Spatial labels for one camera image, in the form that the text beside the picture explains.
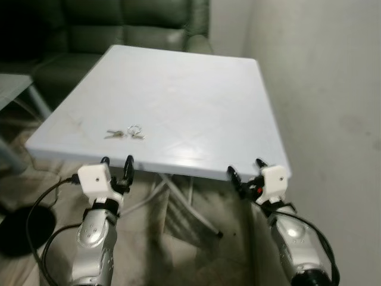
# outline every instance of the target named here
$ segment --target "sofa armrest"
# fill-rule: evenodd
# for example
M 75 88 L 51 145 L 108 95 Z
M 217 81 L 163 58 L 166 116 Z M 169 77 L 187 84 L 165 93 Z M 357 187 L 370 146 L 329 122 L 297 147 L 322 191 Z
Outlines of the sofa armrest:
M 186 43 L 185 51 L 194 52 L 196 54 L 213 54 L 213 50 L 208 39 L 202 35 L 190 37 Z

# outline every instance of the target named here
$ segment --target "table leg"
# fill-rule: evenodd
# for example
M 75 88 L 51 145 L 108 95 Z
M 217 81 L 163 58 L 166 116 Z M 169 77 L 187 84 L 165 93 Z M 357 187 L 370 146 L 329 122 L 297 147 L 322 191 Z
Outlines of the table leg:
M 52 114 L 52 111 L 46 104 L 45 100 L 43 100 L 43 98 L 41 97 L 40 93 L 37 91 L 34 85 L 30 85 L 28 87 L 28 92 L 31 99 L 36 104 L 37 109 L 40 111 L 40 114 L 43 116 L 43 118 L 47 119 Z
M 182 195 L 179 188 L 168 178 L 167 175 L 159 173 L 161 179 L 168 185 L 171 193 L 184 205 L 184 207 L 195 217 L 197 218 L 203 225 L 205 225 L 208 229 L 214 232 L 218 237 L 222 237 L 223 234 L 220 232 L 214 225 L 211 224 L 206 218 L 204 218 L 201 214 L 199 214 L 185 199 Z
M 13 150 L 0 136 L 0 157 L 4 158 L 11 167 L 14 173 L 22 173 L 27 165 L 16 155 Z

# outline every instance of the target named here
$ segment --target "key ring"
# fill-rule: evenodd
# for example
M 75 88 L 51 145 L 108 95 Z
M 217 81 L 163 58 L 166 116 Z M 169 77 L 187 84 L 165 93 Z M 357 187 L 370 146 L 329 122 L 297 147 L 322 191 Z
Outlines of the key ring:
M 127 130 L 127 133 L 130 134 L 131 136 L 135 136 L 141 132 L 142 132 L 142 128 L 140 125 L 131 125 Z

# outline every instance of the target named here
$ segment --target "green leather sofa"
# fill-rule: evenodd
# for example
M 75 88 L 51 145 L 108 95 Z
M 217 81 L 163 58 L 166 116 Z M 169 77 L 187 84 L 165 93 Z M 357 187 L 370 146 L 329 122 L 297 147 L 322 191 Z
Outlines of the green leather sofa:
M 52 108 L 110 45 L 212 53 L 207 40 L 209 0 L 29 1 L 49 31 L 42 56 L 0 61 L 0 73 L 30 74 Z

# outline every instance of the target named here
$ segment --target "white wall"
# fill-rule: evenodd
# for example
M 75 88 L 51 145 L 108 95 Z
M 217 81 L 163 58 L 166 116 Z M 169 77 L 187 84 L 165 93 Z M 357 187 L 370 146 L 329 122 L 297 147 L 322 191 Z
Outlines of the white wall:
M 211 0 L 209 39 L 218 55 L 242 56 L 252 0 Z
M 260 63 L 291 162 L 289 199 L 330 240 L 341 285 L 381 285 L 379 1 L 253 3 L 245 55 Z M 262 268 L 276 263 L 257 250 Z

